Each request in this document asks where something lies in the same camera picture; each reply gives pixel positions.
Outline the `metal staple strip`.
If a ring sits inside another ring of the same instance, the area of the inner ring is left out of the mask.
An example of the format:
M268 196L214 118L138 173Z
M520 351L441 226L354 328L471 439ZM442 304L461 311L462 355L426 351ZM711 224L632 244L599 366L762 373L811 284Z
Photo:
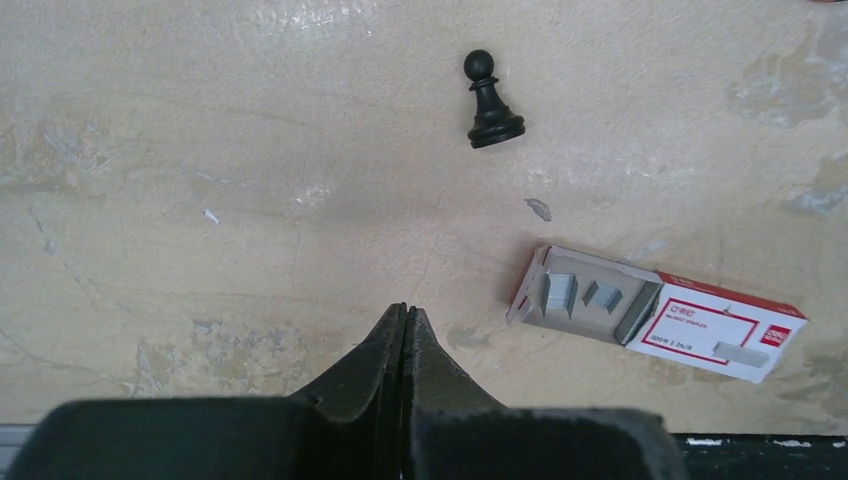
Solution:
M546 275L542 312L545 316L571 318L576 300L578 281L574 274Z
M623 298L622 291L609 284L593 281L584 293L582 300L586 307L598 307L612 314Z

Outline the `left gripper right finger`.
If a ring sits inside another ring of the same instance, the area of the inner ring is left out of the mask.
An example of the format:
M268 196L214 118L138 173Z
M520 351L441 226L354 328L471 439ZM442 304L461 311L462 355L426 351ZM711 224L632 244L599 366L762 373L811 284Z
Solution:
M631 408L508 408L410 309L401 461L406 479L686 479L660 416Z

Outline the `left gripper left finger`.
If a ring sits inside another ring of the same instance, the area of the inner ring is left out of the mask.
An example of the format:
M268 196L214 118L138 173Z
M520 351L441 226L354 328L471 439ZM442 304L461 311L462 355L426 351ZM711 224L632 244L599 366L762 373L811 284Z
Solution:
M80 400L50 412L10 479L396 479L404 304L288 396Z

